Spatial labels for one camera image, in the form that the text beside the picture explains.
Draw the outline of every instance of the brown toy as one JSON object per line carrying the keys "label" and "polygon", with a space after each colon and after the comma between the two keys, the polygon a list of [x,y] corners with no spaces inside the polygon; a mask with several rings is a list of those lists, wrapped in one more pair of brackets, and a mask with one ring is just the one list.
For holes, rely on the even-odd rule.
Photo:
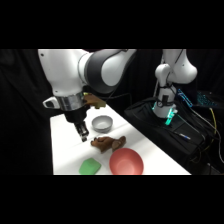
{"label": "brown toy", "polygon": [[92,146],[97,147],[100,149],[101,153],[112,148],[113,152],[116,150],[123,148],[126,144],[126,137],[121,137],[120,139],[113,139],[110,137],[103,137],[103,138],[95,138],[94,141],[91,142]]}
{"label": "brown toy", "polygon": [[94,106],[95,109],[106,107],[106,102],[94,96],[92,93],[85,93],[84,100],[86,105]]}
{"label": "brown toy", "polygon": [[115,139],[110,137],[95,138],[94,141],[91,142],[91,145],[97,147],[100,149],[101,153],[103,153],[108,149],[111,149],[114,140]]}

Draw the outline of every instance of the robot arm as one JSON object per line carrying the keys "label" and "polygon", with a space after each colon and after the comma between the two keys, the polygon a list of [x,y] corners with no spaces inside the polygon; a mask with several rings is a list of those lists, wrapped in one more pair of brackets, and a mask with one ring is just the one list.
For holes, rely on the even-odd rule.
{"label": "robot arm", "polygon": [[176,88],[172,83],[188,84],[197,77],[197,69],[189,62],[186,49],[163,49],[166,64],[156,70],[156,77],[160,85],[160,93],[154,107],[154,113],[159,118],[172,120],[176,105],[174,98]]}
{"label": "robot arm", "polygon": [[83,141],[89,132],[85,118],[83,85],[103,94],[118,87],[136,49],[105,49],[89,53],[82,49],[39,49],[39,58],[53,95],[43,104],[46,108],[61,109],[68,122],[74,123]]}

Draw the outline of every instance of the cable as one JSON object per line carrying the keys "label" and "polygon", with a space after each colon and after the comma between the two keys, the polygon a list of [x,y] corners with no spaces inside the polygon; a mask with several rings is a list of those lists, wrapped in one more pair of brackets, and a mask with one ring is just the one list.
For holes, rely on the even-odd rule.
{"label": "cable", "polygon": [[[177,58],[175,64],[179,61],[179,58],[180,58],[180,56],[182,55],[183,51],[184,51],[184,49],[181,50],[180,55],[178,56],[178,58]],[[167,85],[167,86],[169,86],[169,85],[168,85],[168,78],[169,78],[169,76],[170,76],[170,72],[169,72],[169,74],[168,74],[167,77],[166,77],[166,85]]]}
{"label": "cable", "polygon": [[[212,121],[214,121],[214,119],[213,120],[210,120],[210,119],[207,118],[207,121],[209,121],[210,123],[212,123]],[[218,124],[219,124],[219,126],[220,126],[219,131],[221,132],[223,130],[223,125],[222,125],[221,121],[219,121],[219,120],[216,119],[216,123],[217,123],[217,127],[218,127]]]}
{"label": "cable", "polygon": [[195,129],[193,126],[191,126],[186,120],[184,120],[179,114],[177,115],[181,120],[183,120],[188,126],[190,126],[192,129],[194,129],[197,133],[199,133],[202,138],[204,139],[204,142],[205,142],[205,136],[202,135],[197,129]]}
{"label": "cable", "polygon": [[[184,108],[184,105],[182,104],[182,102],[176,102],[177,105],[179,106],[179,109],[181,109],[181,112],[185,114],[185,116],[188,118],[188,120],[191,122],[191,125],[195,128],[195,129],[200,129],[199,126],[201,126],[201,128],[204,129],[204,127],[199,123],[197,122],[195,119],[193,119],[193,117],[191,117],[186,111],[185,111],[185,108]],[[202,138],[204,139],[204,135],[199,131],[197,130],[198,133],[202,136]]]}
{"label": "cable", "polygon": [[206,132],[206,134],[208,135],[208,137],[211,138],[211,141],[212,141],[212,139],[214,139],[214,140],[218,140],[218,141],[219,141],[219,138],[216,138],[214,135],[211,135],[211,134],[208,132],[207,129],[210,129],[211,126],[209,126],[207,123],[201,124],[197,119],[199,119],[199,118],[195,116],[195,118],[194,118],[195,122],[197,122],[197,124],[199,124],[199,125],[203,128],[203,130]]}
{"label": "cable", "polygon": [[[213,119],[214,119],[215,128],[217,129],[217,123],[216,123],[214,111],[213,111],[212,108],[210,108],[210,111],[212,112],[212,116],[213,116]],[[211,144],[204,151],[207,151],[211,147],[211,145],[213,144],[213,142],[214,142],[214,139],[212,139]]]}
{"label": "cable", "polygon": [[200,157],[199,157],[199,159],[198,159],[198,161],[197,162],[194,162],[194,160],[196,159],[192,159],[192,160],[190,160],[190,162],[193,162],[193,163],[195,163],[195,164],[198,164],[198,163],[200,163],[201,162],[201,151],[199,150],[199,153],[200,153]]}
{"label": "cable", "polygon": [[108,99],[106,100],[106,103],[110,100],[110,98],[114,95],[114,93],[116,92],[117,88],[111,93],[111,95],[108,97]]}
{"label": "cable", "polygon": [[195,115],[194,114],[192,114],[192,113],[187,113],[186,111],[185,111],[185,109],[184,109],[184,105],[183,105],[183,102],[181,101],[181,102],[177,102],[177,103],[180,103],[180,104],[178,104],[180,107],[181,107],[181,109],[182,109],[182,112],[184,112],[185,113],[185,115],[186,115],[186,117],[188,117],[190,120],[191,120],[191,124],[195,127],[195,128],[202,128],[205,132],[206,132],[206,134],[207,134],[207,136],[208,137],[210,137],[211,139],[216,139],[214,136],[211,136],[211,134],[207,131],[207,128],[206,127],[204,127],[198,120],[197,120],[197,117],[194,117]]}
{"label": "cable", "polygon": [[[164,57],[163,57],[163,55],[162,55],[161,65],[163,65],[164,62],[165,62],[165,60],[164,60]],[[154,95],[153,95],[153,97],[156,97],[156,95],[157,95],[158,85],[159,85],[159,80],[157,79],[156,87],[155,87],[155,90],[154,90]]]}
{"label": "cable", "polygon": [[[173,131],[171,131],[171,130],[169,130],[169,129],[167,129],[167,128],[164,128],[164,127],[162,127],[162,126],[158,126],[158,125],[151,124],[151,123],[149,123],[149,122],[147,122],[147,121],[145,121],[145,120],[139,118],[139,117],[134,113],[134,111],[133,111],[133,107],[134,107],[134,106],[135,106],[135,105],[132,105],[132,107],[130,108],[130,110],[131,110],[132,115],[133,115],[137,120],[143,122],[144,124],[148,124],[148,125],[150,125],[150,126],[153,126],[153,127],[156,127],[156,128],[160,128],[160,129],[163,129],[163,130],[167,131],[167,132],[169,133],[169,135],[170,135],[172,138],[174,138],[174,137],[171,135],[171,133],[172,133],[172,134],[175,134],[175,135],[178,135],[179,137],[181,137],[181,134],[179,134],[179,133],[177,133],[177,132],[173,132]],[[176,141],[177,141],[183,148],[185,148],[185,150],[187,150],[186,147],[185,147],[185,146],[184,146],[178,139],[176,139],[176,138],[174,138],[174,139],[175,139],[175,140],[176,140]],[[193,162],[193,163],[199,163],[199,162],[201,161],[201,145],[198,145],[197,143],[193,142],[192,140],[187,140],[187,142],[188,142],[188,143],[191,143],[191,144],[194,144],[194,145],[196,145],[196,146],[198,146],[199,153],[200,153],[199,161],[194,162],[194,160],[191,160],[190,162]]]}
{"label": "cable", "polygon": [[212,124],[210,124],[205,118],[203,118],[200,114],[198,114],[196,111],[194,111],[192,108],[190,108],[191,111],[193,113],[195,113],[198,117],[200,117],[202,120],[204,120],[206,123],[208,123],[212,128],[214,128],[217,132],[217,134],[219,135],[219,158],[220,160],[222,161],[222,163],[224,163],[223,159],[222,159],[222,156],[221,156],[221,142],[222,142],[222,138],[221,138],[221,135],[219,133],[219,131],[217,130],[217,128],[215,128]]}
{"label": "cable", "polygon": [[[114,96],[114,97],[110,97],[110,100],[113,100],[113,99],[117,99],[117,98],[120,98],[120,97],[123,97],[123,96],[127,96],[129,95],[130,96],[130,105],[132,105],[132,95],[131,93],[125,93],[125,94],[122,94],[122,95],[119,95],[119,96]],[[100,99],[109,99],[108,97],[101,97],[101,96],[96,96]]]}

